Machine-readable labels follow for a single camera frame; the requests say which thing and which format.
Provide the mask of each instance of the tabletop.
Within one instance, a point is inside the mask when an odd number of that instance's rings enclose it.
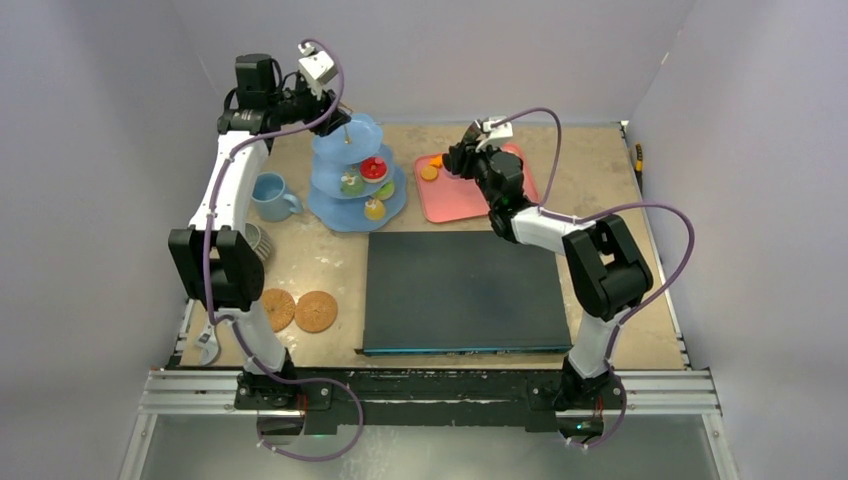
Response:
[[[383,143],[392,148],[395,162],[407,174],[407,204],[380,229],[403,231],[485,231],[486,217],[445,224],[424,218],[412,172],[413,162],[424,155],[446,151],[465,131],[463,125],[382,125]],[[306,201],[312,159],[311,135],[278,138],[264,171],[281,174],[289,188]],[[513,143],[524,152],[528,168],[543,194],[553,164],[556,146],[554,127],[515,126]],[[562,154],[546,208],[567,214],[586,216],[622,203],[640,199],[627,150],[617,128],[575,127],[563,130]],[[654,274],[654,288],[660,276],[648,225],[639,210],[620,214]],[[265,288],[282,288],[295,299],[312,290],[324,290],[335,296],[339,313],[326,331],[312,334],[295,322],[277,334],[289,348],[297,366],[322,367],[452,367],[452,368],[551,368],[562,365],[562,354],[509,355],[410,355],[365,357],[355,349],[362,347],[365,324],[365,280],[368,235],[337,233],[306,211],[279,223],[263,222],[251,206],[248,221],[262,226],[270,235],[275,253],[266,264]],[[577,339],[582,309],[572,287],[564,257],[557,257],[563,308],[572,340]],[[204,309],[199,302],[191,312],[190,327],[181,365],[198,365],[200,349],[193,345],[204,326]],[[243,363],[232,331],[217,329],[221,354],[214,366],[239,366]],[[619,369],[680,370],[683,360],[674,331],[672,313],[665,297],[645,307],[622,331],[613,358]]]

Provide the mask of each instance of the red tray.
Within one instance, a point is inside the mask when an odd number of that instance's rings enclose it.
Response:
[[[518,155],[524,161],[524,193],[533,201],[539,201],[536,183],[527,168],[524,153],[517,145],[508,143],[503,150]],[[413,170],[418,194],[421,196],[421,208],[424,217],[433,223],[445,223],[464,218],[483,217],[489,213],[489,206],[474,180],[451,178],[444,168],[439,169],[439,176],[432,182],[421,179],[421,169],[430,164],[430,160],[441,155],[426,155],[415,161]]]

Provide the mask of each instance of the white wall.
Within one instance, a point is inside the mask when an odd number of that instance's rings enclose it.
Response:
[[[220,99],[170,3],[0,2],[0,477],[116,478]]]
[[[745,478],[848,475],[848,4],[698,2],[628,137],[692,215],[673,298]],[[667,266],[685,232],[653,214]]]
[[[385,121],[461,121],[554,108],[565,121],[629,118],[694,0],[174,0],[219,94],[233,59],[294,69],[325,41],[345,102]]]

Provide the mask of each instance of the round woven coaster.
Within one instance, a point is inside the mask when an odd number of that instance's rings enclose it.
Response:
[[[286,328],[294,318],[294,298],[285,290],[271,288],[262,292],[262,306],[271,321],[271,330],[274,333]]]
[[[297,301],[294,321],[304,332],[318,333],[330,328],[336,321],[339,306],[327,292],[309,292]]]

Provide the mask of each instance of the mug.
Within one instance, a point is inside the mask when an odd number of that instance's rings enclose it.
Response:
[[[292,213],[303,212],[303,204],[286,189],[286,181],[278,173],[265,172],[256,177],[251,195],[259,218],[266,222],[282,222]]]

